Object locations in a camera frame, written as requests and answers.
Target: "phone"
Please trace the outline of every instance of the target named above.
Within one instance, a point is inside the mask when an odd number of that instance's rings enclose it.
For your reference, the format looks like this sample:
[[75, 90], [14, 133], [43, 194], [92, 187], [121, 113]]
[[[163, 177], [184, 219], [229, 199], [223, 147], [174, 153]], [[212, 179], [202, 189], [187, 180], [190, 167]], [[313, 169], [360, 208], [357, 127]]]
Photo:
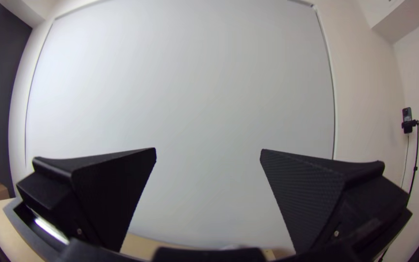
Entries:
[[[406, 107], [404, 109], [402, 109], [402, 118], [403, 118], [403, 122], [410, 122], [412, 121], [412, 109], [410, 107]], [[413, 132], [413, 127], [412, 125], [403, 125], [403, 132], [408, 134]]]

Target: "black bracket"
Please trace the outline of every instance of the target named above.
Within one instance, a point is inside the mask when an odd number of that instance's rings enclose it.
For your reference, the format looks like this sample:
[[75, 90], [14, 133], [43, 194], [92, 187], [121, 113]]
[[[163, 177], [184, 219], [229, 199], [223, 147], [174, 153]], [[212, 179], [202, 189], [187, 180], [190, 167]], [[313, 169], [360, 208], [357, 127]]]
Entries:
[[402, 122], [403, 132], [406, 134], [411, 133], [413, 131], [413, 127], [418, 126], [418, 125], [419, 125], [419, 121], [416, 119], [412, 121]]

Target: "wooden table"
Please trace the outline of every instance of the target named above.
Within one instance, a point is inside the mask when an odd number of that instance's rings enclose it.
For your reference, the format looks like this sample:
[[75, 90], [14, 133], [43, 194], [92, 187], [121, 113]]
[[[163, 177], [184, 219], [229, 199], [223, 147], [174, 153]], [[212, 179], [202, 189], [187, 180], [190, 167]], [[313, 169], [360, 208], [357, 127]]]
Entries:
[[[38, 262], [43, 261], [22, 239], [16, 229], [9, 222], [2, 208], [13, 199], [0, 200], [0, 247], [11, 261]], [[149, 261], [156, 249], [160, 246], [194, 249], [188, 246], [173, 245], [137, 236], [131, 233], [126, 235], [122, 244], [121, 253]], [[275, 260], [270, 249], [264, 249], [267, 260]]]

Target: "textured black plastic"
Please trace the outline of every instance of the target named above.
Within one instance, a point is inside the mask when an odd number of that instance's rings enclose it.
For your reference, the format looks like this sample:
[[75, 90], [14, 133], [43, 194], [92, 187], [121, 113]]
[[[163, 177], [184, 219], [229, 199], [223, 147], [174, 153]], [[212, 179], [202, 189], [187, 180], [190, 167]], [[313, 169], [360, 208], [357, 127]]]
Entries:
[[297, 253], [308, 251], [342, 192], [382, 174], [384, 163], [347, 163], [263, 149], [261, 165]]
[[35, 172], [17, 188], [30, 208], [69, 237], [119, 251], [155, 162], [154, 148], [63, 160], [37, 157]]

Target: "white projection screen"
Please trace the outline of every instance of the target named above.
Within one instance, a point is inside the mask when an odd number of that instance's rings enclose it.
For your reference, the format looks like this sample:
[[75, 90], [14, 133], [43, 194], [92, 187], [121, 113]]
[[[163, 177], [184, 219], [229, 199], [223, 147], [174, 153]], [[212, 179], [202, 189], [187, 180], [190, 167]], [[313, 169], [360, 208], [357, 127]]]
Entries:
[[108, 0], [54, 21], [30, 92], [26, 164], [155, 147], [130, 232], [294, 252], [260, 151], [331, 159], [334, 127], [311, 6]]

